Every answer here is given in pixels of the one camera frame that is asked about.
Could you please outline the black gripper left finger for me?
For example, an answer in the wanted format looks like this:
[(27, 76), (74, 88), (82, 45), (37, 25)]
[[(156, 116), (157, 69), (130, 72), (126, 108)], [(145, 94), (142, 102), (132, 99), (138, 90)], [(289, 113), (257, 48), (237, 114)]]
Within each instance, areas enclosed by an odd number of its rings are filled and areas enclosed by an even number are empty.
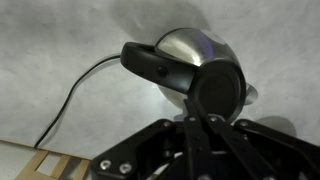
[(185, 99), (184, 103), (187, 111), (187, 117), (184, 120), (184, 132), (188, 178), (190, 180), (212, 180), (208, 136), (203, 130), (201, 119), (193, 103), (188, 99)]

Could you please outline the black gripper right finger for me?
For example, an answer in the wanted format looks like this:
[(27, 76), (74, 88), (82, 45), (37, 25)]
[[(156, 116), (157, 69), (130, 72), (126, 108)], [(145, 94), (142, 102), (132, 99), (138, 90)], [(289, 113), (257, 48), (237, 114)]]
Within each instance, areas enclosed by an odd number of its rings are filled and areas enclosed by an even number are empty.
[(222, 138), (223, 142), (253, 180), (277, 179), (277, 173), (271, 165), (240, 133), (235, 132), (221, 116), (209, 114), (206, 117), (206, 122), (210, 129)]

